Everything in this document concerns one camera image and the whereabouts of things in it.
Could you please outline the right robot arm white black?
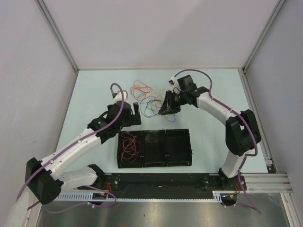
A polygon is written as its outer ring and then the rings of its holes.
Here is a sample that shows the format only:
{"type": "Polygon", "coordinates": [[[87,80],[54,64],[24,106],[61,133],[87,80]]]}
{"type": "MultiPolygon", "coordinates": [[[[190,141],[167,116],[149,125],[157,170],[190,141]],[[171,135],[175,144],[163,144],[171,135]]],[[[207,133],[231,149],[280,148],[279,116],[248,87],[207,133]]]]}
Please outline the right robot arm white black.
{"type": "Polygon", "coordinates": [[[229,107],[211,93],[211,88],[197,87],[190,75],[180,79],[172,77],[172,89],[166,91],[160,115],[176,114],[181,106],[193,105],[208,112],[225,126],[225,143],[229,150],[223,166],[218,171],[218,184],[224,190],[231,189],[245,164],[247,157],[258,154],[261,141],[254,113],[229,107]]]}

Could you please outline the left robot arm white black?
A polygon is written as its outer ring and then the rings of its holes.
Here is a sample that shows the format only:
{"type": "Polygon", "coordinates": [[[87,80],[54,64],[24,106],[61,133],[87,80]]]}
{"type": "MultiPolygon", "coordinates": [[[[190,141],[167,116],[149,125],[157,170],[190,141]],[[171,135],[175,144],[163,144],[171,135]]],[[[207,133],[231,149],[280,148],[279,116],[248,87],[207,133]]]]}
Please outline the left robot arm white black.
{"type": "Polygon", "coordinates": [[[26,186],[43,205],[56,199],[61,191],[87,186],[101,188],[105,183],[105,174],[96,164],[77,171],[68,172],[67,168],[90,150],[115,137],[124,127],[141,123],[138,103],[130,105],[117,101],[108,105],[107,111],[93,119],[64,148],[41,160],[33,157],[27,161],[26,186]]]}

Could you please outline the black three-compartment tray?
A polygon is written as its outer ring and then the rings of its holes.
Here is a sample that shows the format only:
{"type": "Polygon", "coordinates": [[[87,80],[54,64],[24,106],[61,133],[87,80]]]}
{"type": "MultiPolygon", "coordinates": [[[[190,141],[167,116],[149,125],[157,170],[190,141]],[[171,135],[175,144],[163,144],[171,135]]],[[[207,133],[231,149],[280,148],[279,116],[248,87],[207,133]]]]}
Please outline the black three-compartment tray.
{"type": "Polygon", "coordinates": [[[122,131],[116,160],[119,169],[191,166],[189,129],[122,131]]]}

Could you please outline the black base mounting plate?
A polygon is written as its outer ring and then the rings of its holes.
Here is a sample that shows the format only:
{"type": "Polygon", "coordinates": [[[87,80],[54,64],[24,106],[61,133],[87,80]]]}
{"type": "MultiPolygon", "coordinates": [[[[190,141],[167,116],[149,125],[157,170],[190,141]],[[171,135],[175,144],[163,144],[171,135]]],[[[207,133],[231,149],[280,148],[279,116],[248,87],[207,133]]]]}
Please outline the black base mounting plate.
{"type": "Polygon", "coordinates": [[[98,178],[93,187],[109,189],[119,199],[211,199],[213,191],[238,193],[246,187],[243,176],[224,180],[217,174],[117,173],[98,178]]]}

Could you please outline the aluminium side rail right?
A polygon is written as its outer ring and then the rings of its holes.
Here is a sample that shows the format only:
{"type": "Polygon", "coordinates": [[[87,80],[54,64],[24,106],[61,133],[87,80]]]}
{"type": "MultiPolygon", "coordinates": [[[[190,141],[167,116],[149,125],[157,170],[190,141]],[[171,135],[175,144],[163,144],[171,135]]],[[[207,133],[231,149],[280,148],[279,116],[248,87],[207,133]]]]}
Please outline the aluminium side rail right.
{"type": "Polygon", "coordinates": [[[251,87],[250,87],[249,82],[248,82],[247,75],[246,75],[246,73],[243,69],[238,69],[238,73],[239,73],[239,77],[240,77],[240,80],[241,80],[241,83],[242,83],[242,86],[243,86],[243,89],[244,89],[244,93],[245,93],[248,105],[249,105],[250,109],[254,112],[254,115],[256,117],[259,132],[260,132],[260,135],[261,135],[260,146],[261,146],[263,157],[264,157],[264,160],[265,160],[265,163],[266,163],[267,171],[270,174],[276,174],[277,171],[276,171],[275,163],[274,163],[274,160],[272,158],[272,154],[271,154],[271,151],[270,151],[270,148],[269,148],[269,145],[268,145],[268,141],[267,141],[267,138],[266,138],[266,135],[265,135],[263,125],[261,123],[261,118],[260,118],[260,115],[259,115],[259,111],[257,109],[257,105],[255,103],[253,93],[252,93],[251,87]]]}

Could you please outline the aluminium corner post left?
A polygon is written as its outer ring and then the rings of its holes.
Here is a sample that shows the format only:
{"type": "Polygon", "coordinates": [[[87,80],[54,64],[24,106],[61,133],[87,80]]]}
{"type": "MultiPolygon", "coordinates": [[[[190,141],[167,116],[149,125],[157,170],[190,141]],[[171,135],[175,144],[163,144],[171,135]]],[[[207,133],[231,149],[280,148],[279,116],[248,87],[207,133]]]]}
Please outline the aluminium corner post left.
{"type": "Polygon", "coordinates": [[[79,67],[76,64],[76,61],[74,59],[74,57],[72,56],[72,53],[62,35],[62,33],[60,32],[60,29],[57,25],[57,23],[55,22],[46,2],[44,0],[35,0],[39,10],[41,11],[43,17],[45,18],[52,34],[55,37],[55,40],[57,41],[59,47],[61,48],[64,56],[66,57],[68,63],[70,64],[70,66],[72,67],[73,71],[78,74],[79,72],[79,67]]]}

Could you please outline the aluminium corner post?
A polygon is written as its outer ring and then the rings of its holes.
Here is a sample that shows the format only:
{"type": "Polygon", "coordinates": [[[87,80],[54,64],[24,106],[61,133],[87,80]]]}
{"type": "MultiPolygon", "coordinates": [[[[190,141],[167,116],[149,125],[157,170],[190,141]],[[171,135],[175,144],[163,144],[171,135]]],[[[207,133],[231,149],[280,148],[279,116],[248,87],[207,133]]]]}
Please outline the aluminium corner post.
{"type": "Polygon", "coordinates": [[[250,52],[247,60],[245,61],[243,67],[242,67],[242,71],[244,73],[247,72],[247,70],[249,69],[250,65],[252,64],[253,60],[255,59],[259,49],[261,48],[263,42],[265,41],[267,35],[269,34],[270,29],[272,28],[272,26],[274,25],[276,19],[278,18],[280,12],[282,11],[284,5],[287,3],[287,0],[278,0],[277,4],[275,5],[272,13],[270,14],[264,28],[262,29],[255,45],[253,46],[252,51],[250,52]]]}
{"type": "Polygon", "coordinates": [[[43,17],[45,18],[52,34],[55,37],[55,40],[57,41],[59,47],[61,48],[64,56],[66,57],[68,63],[70,64],[70,66],[72,67],[73,71],[78,74],[79,72],[79,67],[76,64],[76,61],[74,59],[74,57],[72,56],[72,53],[62,35],[62,33],[60,32],[60,29],[57,25],[57,23],[55,22],[46,2],[44,0],[35,0],[39,10],[41,11],[43,17]]]}

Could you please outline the aluminium frame rail front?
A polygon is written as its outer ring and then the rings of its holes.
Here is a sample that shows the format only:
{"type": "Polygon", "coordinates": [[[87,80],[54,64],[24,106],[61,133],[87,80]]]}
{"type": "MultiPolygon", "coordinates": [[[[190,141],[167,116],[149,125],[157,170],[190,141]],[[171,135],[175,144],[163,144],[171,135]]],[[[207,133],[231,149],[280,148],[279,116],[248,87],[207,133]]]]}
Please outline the aluminium frame rail front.
{"type": "MultiPolygon", "coordinates": [[[[62,191],[86,189],[98,178],[107,175],[99,170],[86,167],[78,171],[65,172],[54,178],[49,171],[38,173],[28,184],[38,195],[58,194],[62,191]]],[[[284,174],[242,174],[248,191],[289,191],[291,186],[284,174]]]]}

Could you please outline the aluminium corner post right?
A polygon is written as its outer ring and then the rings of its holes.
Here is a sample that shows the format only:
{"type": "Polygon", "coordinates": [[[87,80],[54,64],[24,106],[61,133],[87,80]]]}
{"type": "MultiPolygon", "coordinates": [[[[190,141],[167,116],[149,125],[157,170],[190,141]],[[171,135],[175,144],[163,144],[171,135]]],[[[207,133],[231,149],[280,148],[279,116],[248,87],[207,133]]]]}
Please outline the aluminium corner post right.
{"type": "Polygon", "coordinates": [[[270,14],[264,28],[262,29],[255,45],[253,46],[252,51],[250,52],[247,60],[245,61],[243,67],[242,67],[242,71],[244,73],[247,72],[247,70],[249,69],[250,65],[252,64],[253,60],[255,59],[259,49],[261,48],[263,42],[265,41],[267,35],[269,34],[270,29],[272,28],[272,26],[274,25],[276,19],[278,18],[280,12],[282,11],[284,5],[287,3],[287,0],[278,0],[277,4],[275,5],[272,13],[270,14]]]}

